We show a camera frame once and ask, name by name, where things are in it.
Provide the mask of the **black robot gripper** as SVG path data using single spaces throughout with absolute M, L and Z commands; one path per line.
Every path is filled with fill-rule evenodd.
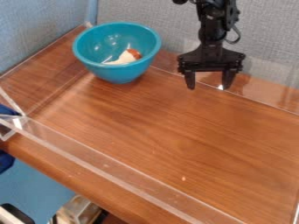
M 222 45 L 205 48 L 202 45 L 191 52 L 178 56 L 178 71 L 185 74 L 189 89 L 195 89 L 195 72 L 222 71 L 224 89 L 229 89 L 237 73 L 244 68 L 246 54 L 226 49 Z

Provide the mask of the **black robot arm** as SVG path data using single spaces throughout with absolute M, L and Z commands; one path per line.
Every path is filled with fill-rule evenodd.
M 246 54 L 224 47 L 224 42 L 236 45 L 241 41 L 240 8 L 237 0 L 173 0 L 197 5 L 201 21 L 198 48 L 178 56 L 178 71 L 183 74 L 187 88 L 195 89 L 198 72 L 222 72 L 222 86 L 229 89 L 242 71 Z

